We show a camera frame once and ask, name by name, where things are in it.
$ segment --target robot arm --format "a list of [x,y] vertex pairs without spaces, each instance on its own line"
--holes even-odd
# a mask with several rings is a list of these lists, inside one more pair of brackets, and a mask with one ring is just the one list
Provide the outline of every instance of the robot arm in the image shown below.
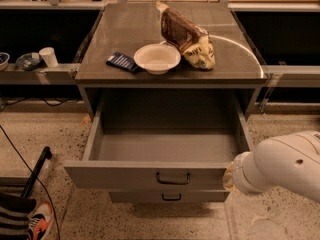
[[248,195],[281,186],[320,203],[320,132],[299,132],[262,141],[254,152],[235,158],[232,180]]

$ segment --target white cup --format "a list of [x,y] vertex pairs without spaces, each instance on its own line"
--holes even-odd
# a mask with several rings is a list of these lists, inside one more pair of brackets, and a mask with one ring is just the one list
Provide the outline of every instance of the white cup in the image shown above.
[[46,47],[39,51],[40,56],[44,59],[49,68],[55,68],[58,66],[57,57],[52,47]]

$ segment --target black drawer handle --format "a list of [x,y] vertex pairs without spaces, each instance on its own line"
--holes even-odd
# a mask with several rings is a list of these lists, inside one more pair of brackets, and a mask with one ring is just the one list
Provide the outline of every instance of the black drawer handle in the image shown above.
[[181,200],[181,194],[179,194],[179,197],[177,197],[177,198],[165,198],[165,197],[164,197],[164,194],[162,194],[162,200],[163,200],[163,201],[167,201],[167,202],[168,202],[168,201],[171,201],[171,202],[172,202],[172,201],[175,201],[175,202],[176,202],[176,201],[180,201],[180,200]]
[[160,173],[157,172],[156,175],[157,182],[160,184],[170,184],[170,185],[187,185],[190,183],[190,173],[187,173],[186,181],[168,181],[168,180],[161,180]]

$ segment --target speckled floor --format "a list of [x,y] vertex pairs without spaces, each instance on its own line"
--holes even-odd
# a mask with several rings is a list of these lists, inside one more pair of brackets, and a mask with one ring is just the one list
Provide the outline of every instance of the speckled floor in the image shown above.
[[[82,103],[7,106],[0,113],[0,125],[31,167],[43,148],[50,147],[53,157],[45,162],[40,180],[52,197],[61,240],[320,239],[320,204],[282,188],[253,197],[231,193],[225,203],[173,205],[112,204],[103,190],[76,189],[62,164],[80,159],[84,151],[91,123]],[[255,114],[248,126],[257,144],[271,136],[320,131],[320,113]],[[29,175],[2,132],[0,159],[0,176]],[[39,183],[31,197],[38,203],[48,201]],[[47,239],[58,239],[57,233],[54,225]]]

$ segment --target orange shoe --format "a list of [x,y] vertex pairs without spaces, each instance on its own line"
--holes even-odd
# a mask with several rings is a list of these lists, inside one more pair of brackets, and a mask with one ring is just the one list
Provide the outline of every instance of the orange shoe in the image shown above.
[[44,240],[53,222],[53,211],[49,203],[41,204],[29,222],[27,240]]

